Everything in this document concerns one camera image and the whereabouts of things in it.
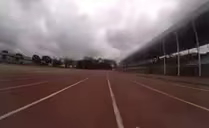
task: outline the grey cloud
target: grey cloud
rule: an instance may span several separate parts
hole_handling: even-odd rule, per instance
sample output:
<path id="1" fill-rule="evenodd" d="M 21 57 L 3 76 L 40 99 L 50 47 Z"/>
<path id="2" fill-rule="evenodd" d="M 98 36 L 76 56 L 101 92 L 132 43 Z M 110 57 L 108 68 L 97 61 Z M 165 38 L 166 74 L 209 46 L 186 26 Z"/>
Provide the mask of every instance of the grey cloud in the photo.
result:
<path id="1" fill-rule="evenodd" d="M 123 2 L 90 16 L 79 13 L 74 0 L 0 0 L 0 49 L 26 55 L 120 59 L 203 3 L 175 1 L 180 8 L 160 10 L 161 17 L 153 23 L 145 14 L 134 19 L 133 12 L 125 19 Z"/>

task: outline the roof support column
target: roof support column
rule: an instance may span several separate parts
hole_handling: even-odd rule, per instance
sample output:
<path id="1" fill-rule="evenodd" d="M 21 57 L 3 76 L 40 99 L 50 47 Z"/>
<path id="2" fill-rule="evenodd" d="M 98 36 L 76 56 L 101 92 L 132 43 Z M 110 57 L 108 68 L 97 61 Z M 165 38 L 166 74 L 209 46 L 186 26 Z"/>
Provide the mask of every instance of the roof support column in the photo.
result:
<path id="1" fill-rule="evenodd" d="M 180 47 L 178 33 L 175 32 L 176 37 L 176 48 L 177 48 L 177 76 L 180 76 Z"/>
<path id="2" fill-rule="evenodd" d="M 164 70 L 164 75 L 166 75 L 166 54 L 165 54 L 165 40 L 164 39 L 162 41 L 162 50 L 163 50 L 163 53 L 164 53 L 163 70 Z"/>
<path id="3" fill-rule="evenodd" d="M 198 37 L 198 32 L 196 29 L 196 24 L 195 21 L 192 21 L 192 27 L 193 31 L 195 34 L 195 39 L 196 39 L 196 48 L 197 48 L 197 54 L 198 54 L 198 76 L 202 75 L 202 69 L 201 69 L 201 56 L 200 56 L 200 44 L 199 44 L 199 37 Z"/>

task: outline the sky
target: sky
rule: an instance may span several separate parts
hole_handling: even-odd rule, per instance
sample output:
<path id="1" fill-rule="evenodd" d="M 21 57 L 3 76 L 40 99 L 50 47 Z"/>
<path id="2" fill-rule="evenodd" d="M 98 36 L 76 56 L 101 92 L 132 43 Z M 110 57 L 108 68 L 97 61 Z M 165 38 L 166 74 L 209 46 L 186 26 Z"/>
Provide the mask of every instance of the sky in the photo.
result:
<path id="1" fill-rule="evenodd" d="M 0 0 L 0 50 L 123 59 L 208 0 Z"/>

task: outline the track surface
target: track surface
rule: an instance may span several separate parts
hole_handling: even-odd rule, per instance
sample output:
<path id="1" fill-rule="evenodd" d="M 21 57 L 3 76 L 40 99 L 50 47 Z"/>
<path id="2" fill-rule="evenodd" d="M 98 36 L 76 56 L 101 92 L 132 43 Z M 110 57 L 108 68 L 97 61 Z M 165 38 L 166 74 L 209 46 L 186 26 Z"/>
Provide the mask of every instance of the track surface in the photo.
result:
<path id="1" fill-rule="evenodd" d="M 0 128 L 209 128 L 204 87 L 115 71 L 3 67 Z"/>

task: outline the stadium roof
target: stadium roof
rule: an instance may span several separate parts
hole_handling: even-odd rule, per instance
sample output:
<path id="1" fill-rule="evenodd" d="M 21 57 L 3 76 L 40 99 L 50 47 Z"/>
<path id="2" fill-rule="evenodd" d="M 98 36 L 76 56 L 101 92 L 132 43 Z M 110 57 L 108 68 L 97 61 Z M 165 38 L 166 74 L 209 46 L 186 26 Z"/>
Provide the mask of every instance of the stadium roof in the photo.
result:
<path id="1" fill-rule="evenodd" d="M 180 42 L 180 50 L 187 50 L 196 47 L 195 34 L 192 22 L 195 21 L 198 32 L 200 46 L 209 43 L 209 2 L 205 3 L 183 20 L 170 27 L 162 34 L 147 42 L 138 51 L 126 57 L 122 62 L 134 62 L 137 60 L 147 60 L 154 57 L 163 56 L 163 41 L 165 42 L 166 54 L 177 52 L 175 32 L 177 32 Z"/>

